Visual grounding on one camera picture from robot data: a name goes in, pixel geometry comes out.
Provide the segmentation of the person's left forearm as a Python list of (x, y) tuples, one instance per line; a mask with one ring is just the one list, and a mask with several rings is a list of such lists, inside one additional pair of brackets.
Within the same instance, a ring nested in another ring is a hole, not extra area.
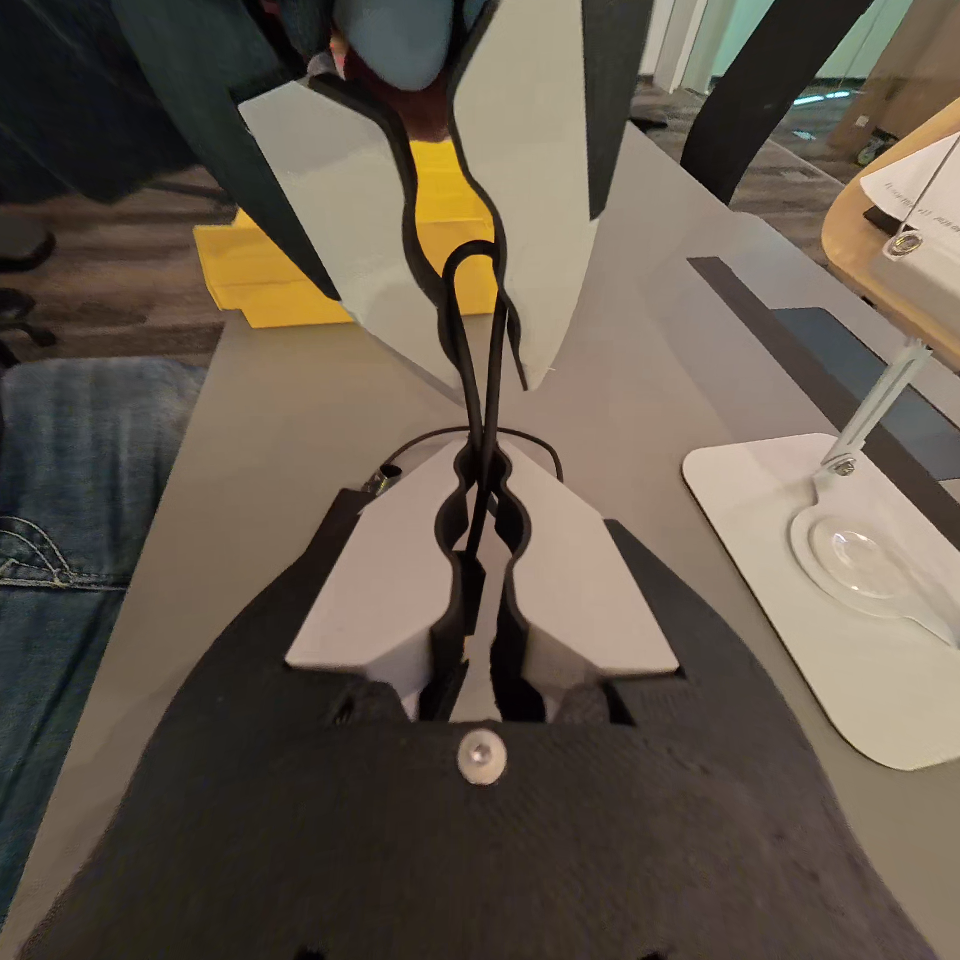
[(2, 204), (113, 204), (202, 168), (110, 2), (1, 3)]

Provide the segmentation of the black office chair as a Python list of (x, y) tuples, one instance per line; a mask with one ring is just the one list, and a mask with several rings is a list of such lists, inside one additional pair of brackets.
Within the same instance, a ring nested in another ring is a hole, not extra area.
[(706, 97), (679, 165), (721, 204), (870, 1), (774, 1)]

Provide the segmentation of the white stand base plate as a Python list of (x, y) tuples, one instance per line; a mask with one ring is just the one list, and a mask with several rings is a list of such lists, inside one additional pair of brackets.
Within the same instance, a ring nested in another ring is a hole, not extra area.
[(694, 450), (681, 471), (836, 731), (918, 771), (959, 756), (958, 548), (826, 434)]

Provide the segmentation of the yellow plastic bin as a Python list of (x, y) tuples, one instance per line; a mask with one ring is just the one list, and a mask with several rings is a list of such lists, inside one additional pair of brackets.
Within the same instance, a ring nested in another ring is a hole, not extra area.
[[(450, 139), (412, 141), (417, 174), (415, 225), (440, 272), (461, 244), (493, 241), (491, 212), (470, 186)], [(206, 288), (220, 310), (240, 311), (253, 329), (342, 325), (343, 306), (325, 296), (243, 211), (231, 223), (193, 230)]]

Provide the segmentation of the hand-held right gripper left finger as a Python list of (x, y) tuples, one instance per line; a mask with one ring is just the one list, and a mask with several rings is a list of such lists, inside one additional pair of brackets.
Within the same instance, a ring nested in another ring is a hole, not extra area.
[(287, 666), (384, 683), (410, 717), (450, 719), (484, 589), (480, 560), (456, 548), (475, 474), (470, 443), (451, 441), (359, 511)]

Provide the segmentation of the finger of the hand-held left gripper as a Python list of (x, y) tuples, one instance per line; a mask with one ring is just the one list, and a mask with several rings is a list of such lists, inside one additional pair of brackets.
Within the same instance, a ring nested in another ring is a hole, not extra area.
[(552, 370), (594, 247), (582, 4), (489, 2), (453, 93), (465, 173), (494, 215), (525, 390)]
[(402, 120), (356, 82), (285, 82), (241, 117), (349, 316), (450, 399), (464, 396), (447, 290), (416, 225)]

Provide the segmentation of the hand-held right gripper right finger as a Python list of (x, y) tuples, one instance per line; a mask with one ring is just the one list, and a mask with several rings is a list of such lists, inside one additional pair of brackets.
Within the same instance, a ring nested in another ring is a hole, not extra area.
[(509, 442), (489, 481), (510, 552), (489, 654), (502, 718), (545, 721), (576, 688), (675, 674), (678, 658), (602, 515)]

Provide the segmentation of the person's left hand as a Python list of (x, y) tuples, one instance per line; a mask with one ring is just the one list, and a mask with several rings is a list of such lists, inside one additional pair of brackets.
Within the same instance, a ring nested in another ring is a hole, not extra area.
[(450, 67), (444, 63), (425, 86), (404, 89), (382, 78), (353, 48), (344, 55), (342, 75), (366, 99), (393, 115), (410, 142), (440, 143), (450, 138)]

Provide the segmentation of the printed instruction sheet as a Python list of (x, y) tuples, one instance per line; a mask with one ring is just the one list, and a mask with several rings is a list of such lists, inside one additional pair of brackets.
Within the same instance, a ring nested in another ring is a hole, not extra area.
[(959, 257), (959, 134), (954, 133), (860, 179), (870, 207)]

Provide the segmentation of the person's legs in jeans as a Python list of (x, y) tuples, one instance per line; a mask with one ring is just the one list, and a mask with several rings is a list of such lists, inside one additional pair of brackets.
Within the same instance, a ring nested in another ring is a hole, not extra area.
[(2, 374), (2, 924), (207, 374), (157, 356)]

